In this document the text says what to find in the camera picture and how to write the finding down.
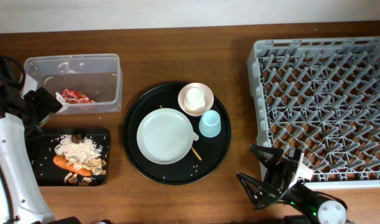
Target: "blue cup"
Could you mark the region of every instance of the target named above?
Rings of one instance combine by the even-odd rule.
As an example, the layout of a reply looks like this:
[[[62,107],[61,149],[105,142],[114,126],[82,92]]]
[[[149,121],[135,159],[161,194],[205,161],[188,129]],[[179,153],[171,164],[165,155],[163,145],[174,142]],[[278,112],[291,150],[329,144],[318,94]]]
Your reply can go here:
[[[216,137],[221,131],[220,114],[214,110],[205,112],[201,117],[199,129],[207,138]]]

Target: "red wrapper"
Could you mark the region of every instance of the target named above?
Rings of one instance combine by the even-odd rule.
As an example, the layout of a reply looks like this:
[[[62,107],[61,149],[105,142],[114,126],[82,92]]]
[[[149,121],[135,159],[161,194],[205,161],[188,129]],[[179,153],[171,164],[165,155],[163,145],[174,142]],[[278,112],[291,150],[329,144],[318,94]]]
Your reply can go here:
[[[75,104],[75,103],[95,103],[94,100],[89,100],[86,95],[83,95],[75,90],[63,90],[61,94],[66,103]]]

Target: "wooden table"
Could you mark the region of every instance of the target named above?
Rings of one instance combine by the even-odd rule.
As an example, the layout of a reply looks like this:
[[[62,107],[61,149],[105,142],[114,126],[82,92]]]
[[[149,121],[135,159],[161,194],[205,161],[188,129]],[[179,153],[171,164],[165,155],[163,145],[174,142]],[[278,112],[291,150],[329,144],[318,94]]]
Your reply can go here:
[[[112,146],[108,182],[101,187],[41,187],[57,219],[83,223],[104,218],[115,223],[256,222],[298,214],[289,206],[254,211],[238,171],[260,178],[259,162],[248,151],[256,142],[254,103],[246,59],[262,39],[380,35],[380,22],[286,24],[184,29],[104,30],[0,34],[0,54],[20,60],[45,55],[116,53],[121,59],[123,109],[120,113],[54,116],[48,127],[106,127]],[[168,186],[142,176],[128,161],[121,140],[126,111],[140,93],[167,80],[208,85],[225,105],[233,128],[225,160],[207,178]],[[343,199],[349,219],[380,223],[380,189],[327,191]]]

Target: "white wall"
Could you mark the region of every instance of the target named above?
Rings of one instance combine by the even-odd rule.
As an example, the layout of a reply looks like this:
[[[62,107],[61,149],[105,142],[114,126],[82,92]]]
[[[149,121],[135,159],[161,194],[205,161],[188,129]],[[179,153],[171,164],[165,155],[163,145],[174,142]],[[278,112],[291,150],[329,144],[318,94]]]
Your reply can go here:
[[[380,20],[380,0],[0,0],[0,33]]]

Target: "carrot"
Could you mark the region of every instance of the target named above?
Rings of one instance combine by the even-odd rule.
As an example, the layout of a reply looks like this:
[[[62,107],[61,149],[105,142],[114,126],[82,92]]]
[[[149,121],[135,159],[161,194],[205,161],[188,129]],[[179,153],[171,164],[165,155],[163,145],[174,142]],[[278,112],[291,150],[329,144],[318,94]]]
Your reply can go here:
[[[86,169],[76,170],[75,168],[73,168],[73,164],[68,164],[68,160],[66,158],[64,158],[63,156],[55,156],[53,158],[53,162],[54,162],[54,164],[58,165],[62,169],[69,170],[71,172],[77,173],[77,174],[82,175],[84,177],[90,177],[91,176],[90,170],[86,170]]]

